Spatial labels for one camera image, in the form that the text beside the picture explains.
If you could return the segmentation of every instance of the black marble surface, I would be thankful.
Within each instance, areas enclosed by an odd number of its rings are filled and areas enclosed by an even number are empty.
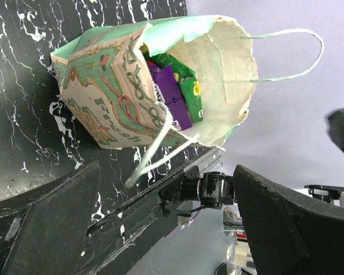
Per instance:
[[[126,190],[145,148],[99,149],[50,75],[50,52],[93,26],[185,14],[184,0],[0,0],[0,200],[98,160],[94,223],[204,151],[188,148]],[[161,148],[153,161],[171,150]]]

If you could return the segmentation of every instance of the wire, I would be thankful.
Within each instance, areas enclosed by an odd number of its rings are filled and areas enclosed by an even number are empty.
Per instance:
[[[231,223],[231,222],[223,222],[223,224],[235,229],[245,230],[243,226],[235,225],[234,223]]]
[[[202,205],[198,208],[195,208],[195,209],[191,209],[191,210],[176,210],[176,215],[177,216],[182,216],[182,217],[190,217],[192,213],[194,212],[198,212],[200,210],[203,210],[205,209],[206,206],[205,205]]]

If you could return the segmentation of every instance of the purple item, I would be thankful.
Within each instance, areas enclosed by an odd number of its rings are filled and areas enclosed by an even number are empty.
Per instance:
[[[155,88],[158,101],[168,106],[173,116],[173,126],[178,131],[191,128],[193,125],[171,66],[167,66],[161,70],[156,65],[148,62],[148,67],[157,86]]]

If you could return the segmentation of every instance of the green gift bag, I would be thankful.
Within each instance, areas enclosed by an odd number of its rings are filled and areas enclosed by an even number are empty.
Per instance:
[[[321,42],[313,66],[293,76],[258,79],[252,40],[293,32],[310,33]],[[141,51],[145,46],[150,56],[168,53],[195,71],[203,121],[184,131],[172,126],[168,108],[157,101]],[[322,39],[310,30],[252,37],[233,18],[202,15],[94,27],[54,51],[51,59],[62,99],[98,145],[153,144],[148,161],[158,146],[184,144],[172,154],[191,144],[221,147],[247,117],[257,82],[304,75],[316,66],[322,53]],[[135,173],[155,167],[142,167],[146,163]]]

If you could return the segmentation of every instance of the green wrapper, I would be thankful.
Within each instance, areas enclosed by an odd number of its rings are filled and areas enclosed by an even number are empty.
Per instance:
[[[161,69],[171,65],[174,77],[189,110],[191,121],[193,123],[202,121],[201,95],[195,71],[167,53],[150,57],[149,52],[145,52],[144,56],[146,60],[153,62]]]

